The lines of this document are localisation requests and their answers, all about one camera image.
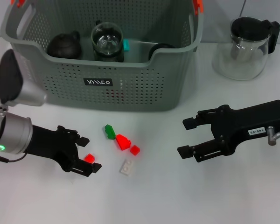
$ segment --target label sticker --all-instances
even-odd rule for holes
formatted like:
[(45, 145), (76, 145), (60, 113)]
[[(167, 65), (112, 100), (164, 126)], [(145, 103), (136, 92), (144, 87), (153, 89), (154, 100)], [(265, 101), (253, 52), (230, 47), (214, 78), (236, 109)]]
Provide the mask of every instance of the label sticker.
[(85, 85), (95, 86), (113, 86), (112, 79), (110, 78), (84, 78)]
[(248, 133), (249, 133), (249, 135), (262, 134), (262, 133), (266, 133), (266, 129), (265, 129), (265, 127), (255, 128), (255, 129), (249, 130)]

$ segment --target basket label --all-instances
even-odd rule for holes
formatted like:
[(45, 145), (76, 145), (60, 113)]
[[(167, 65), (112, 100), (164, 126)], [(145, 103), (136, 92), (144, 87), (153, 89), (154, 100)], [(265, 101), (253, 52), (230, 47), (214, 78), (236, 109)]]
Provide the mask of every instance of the basket label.
[(112, 79), (110, 78), (84, 78), (85, 85), (95, 86), (113, 86)]

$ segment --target green block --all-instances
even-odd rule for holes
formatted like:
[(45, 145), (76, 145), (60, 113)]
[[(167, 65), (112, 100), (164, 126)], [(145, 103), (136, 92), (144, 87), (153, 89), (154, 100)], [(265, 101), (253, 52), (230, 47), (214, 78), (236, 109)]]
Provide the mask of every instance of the green block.
[(113, 130), (113, 127), (111, 125), (105, 126), (105, 132), (107, 134), (107, 138), (111, 140), (115, 140), (116, 134)]

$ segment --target red block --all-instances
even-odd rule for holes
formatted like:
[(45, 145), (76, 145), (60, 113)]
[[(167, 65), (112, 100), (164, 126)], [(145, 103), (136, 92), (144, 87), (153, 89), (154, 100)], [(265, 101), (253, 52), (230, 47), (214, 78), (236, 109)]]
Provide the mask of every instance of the red block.
[(94, 161), (95, 161), (95, 157), (94, 157), (93, 155), (91, 155), (91, 154), (88, 154), (88, 155), (84, 158), (84, 161), (93, 164)]
[(140, 148), (138, 146), (133, 146), (131, 147), (130, 152), (136, 156), (140, 152)]
[(131, 147), (131, 141), (121, 134), (116, 135), (116, 141), (122, 151)]

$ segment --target black pitcher lid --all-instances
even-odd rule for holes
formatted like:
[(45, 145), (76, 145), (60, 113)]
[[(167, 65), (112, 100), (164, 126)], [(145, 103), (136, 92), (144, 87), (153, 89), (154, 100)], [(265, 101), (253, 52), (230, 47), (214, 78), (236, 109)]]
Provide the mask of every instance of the black pitcher lid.
[(231, 25), (231, 32), (236, 37), (249, 41), (262, 41), (272, 34), (270, 21), (251, 17), (236, 19)]

